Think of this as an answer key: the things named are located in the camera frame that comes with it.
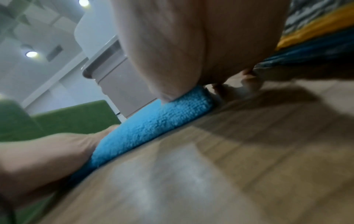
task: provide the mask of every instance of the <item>recessed light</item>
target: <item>recessed light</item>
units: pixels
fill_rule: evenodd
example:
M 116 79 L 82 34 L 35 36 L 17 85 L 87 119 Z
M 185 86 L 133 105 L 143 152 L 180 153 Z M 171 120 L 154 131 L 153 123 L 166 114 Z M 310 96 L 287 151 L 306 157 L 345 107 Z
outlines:
M 35 57 L 38 56 L 38 53 L 35 52 L 35 51 L 28 51 L 28 52 L 26 53 L 26 56 L 29 57 L 29 58 L 35 58 Z
M 89 0 L 79 0 L 79 4 L 82 7 L 87 7 L 90 4 L 90 2 L 89 2 Z

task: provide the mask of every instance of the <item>ceiling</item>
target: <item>ceiling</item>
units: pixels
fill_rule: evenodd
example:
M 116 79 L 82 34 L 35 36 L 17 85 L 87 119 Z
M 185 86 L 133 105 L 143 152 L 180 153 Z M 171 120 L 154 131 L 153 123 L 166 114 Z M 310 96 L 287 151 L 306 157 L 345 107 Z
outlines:
M 78 55 L 73 33 L 84 13 L 78 0 L 0 0 L 0 93 L 22 102 Z M 24 56 L 24 44 L 39 58 Z

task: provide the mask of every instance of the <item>green sofa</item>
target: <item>green sofa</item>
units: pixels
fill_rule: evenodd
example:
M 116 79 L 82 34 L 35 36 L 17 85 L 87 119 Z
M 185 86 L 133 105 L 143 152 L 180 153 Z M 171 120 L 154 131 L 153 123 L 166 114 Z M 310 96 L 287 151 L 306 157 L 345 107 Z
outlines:
M 17 103 L 0 96 L 0 142 L 24 141 L 64 132 L 90 134 L 114 124 L 120 124 L 120 121 L 104 100 L 29 116 Z M 18 224 L 27 223 L 47 201 L 18 210 Z M 0 224 L 7 224 L 5 217 L 0 216 Z

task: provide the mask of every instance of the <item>wooden floor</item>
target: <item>wooden floor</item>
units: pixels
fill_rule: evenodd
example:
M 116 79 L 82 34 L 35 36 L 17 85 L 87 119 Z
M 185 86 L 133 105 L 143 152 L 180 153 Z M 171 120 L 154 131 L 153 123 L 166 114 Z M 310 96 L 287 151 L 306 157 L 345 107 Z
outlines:
M 229 87 L 222 106 L 98 170 L 40 223 L 354 223 L 354 69 L 258 72 L 256 95 Z

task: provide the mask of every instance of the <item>blue fabric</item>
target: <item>blue fabric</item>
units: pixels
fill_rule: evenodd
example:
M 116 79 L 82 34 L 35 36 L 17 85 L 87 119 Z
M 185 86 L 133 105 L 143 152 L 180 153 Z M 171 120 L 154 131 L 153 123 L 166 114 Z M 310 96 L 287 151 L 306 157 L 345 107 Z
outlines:
M 197 86 L 170 103 L 161 104 L 160 100 L 156 100 L 107 135 L 91 159 L 71 176 L 70 184 L 80 182 L 112 159 L 195 120 L 212 108 L 213 100 L 210 93 L 202 86 Z
M 279 51 L 256 65 L 257 68 L 327 61 L 354 54 L 354 28 L 306 41 Z

